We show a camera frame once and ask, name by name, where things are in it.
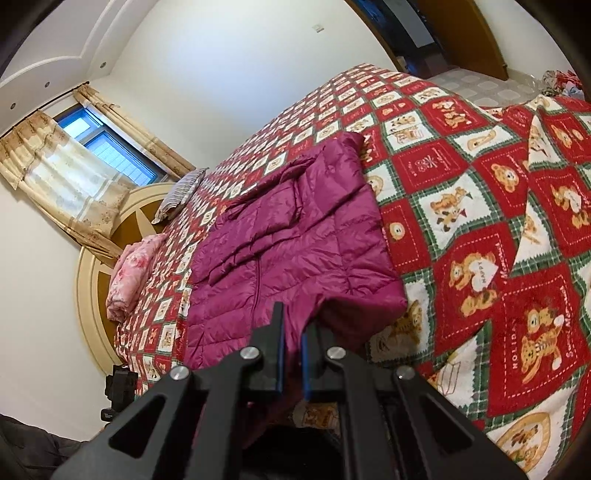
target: wooden headboard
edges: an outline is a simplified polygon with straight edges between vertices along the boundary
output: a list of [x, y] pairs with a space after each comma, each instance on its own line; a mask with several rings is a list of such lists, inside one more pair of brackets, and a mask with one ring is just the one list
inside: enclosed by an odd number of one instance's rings
[[[125, 248], [145, 236], [162, 232], [164, 225], [150, 222], [172, 185], [157, 183], [133, 190], [115, 221], [111, 240]], [[121, 364], [113, 347], [117, 323], [107, 318], [105, 306], [114, 266], [113, 259], [83, 247], [74, 279], [74, 302], [82, 332], [97, 365], [106, 374], [112, 373], [113, 364]]]

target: pink blanket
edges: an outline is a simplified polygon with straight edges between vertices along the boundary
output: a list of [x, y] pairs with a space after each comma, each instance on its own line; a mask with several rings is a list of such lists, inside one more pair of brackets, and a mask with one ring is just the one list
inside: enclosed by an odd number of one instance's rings
[[148, 279], [152, 260], [166, 237], [167, 233], [150, 235], [125, 247], [111, 275], [106, 302], [109, 320], [123, 322], [133, 312]]

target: white wall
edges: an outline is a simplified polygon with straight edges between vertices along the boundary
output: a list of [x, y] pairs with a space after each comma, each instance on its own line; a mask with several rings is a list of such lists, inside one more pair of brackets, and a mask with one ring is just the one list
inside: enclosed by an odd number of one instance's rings
[[475, 0], [510, 69], [541, 79], [546, 70], [573, 70], [544, 27], [515, 0]]
[[0, 183], [0, 413], [88, 440], [108, 404], [74, 312], [80, 247]]
[[91, 85], [190, 162], [213, 167], [363, 62], [394, 68], [344, 0], [160, 0], [112, 74]]

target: ceiling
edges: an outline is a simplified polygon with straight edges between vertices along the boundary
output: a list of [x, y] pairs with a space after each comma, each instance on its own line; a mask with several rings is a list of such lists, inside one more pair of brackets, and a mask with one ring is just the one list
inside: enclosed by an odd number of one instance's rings
[[0, 77], [0, 134], [52, 98], [108, 75], [157, 1], [64, 0]]

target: black bracket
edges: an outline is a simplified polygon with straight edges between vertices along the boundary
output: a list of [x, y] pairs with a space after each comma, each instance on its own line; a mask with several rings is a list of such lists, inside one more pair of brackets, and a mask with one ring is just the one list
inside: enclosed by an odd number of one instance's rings
[[[236, 480], [249, 402], [281, 397], [283, 304], [219, 365], [179, 365], [56, 470], [54, 480]], [[525, 480], [520, 468], [411, 367], [395, 372], [308, 325], [306, 395], [338, 402], [346, 480]]]

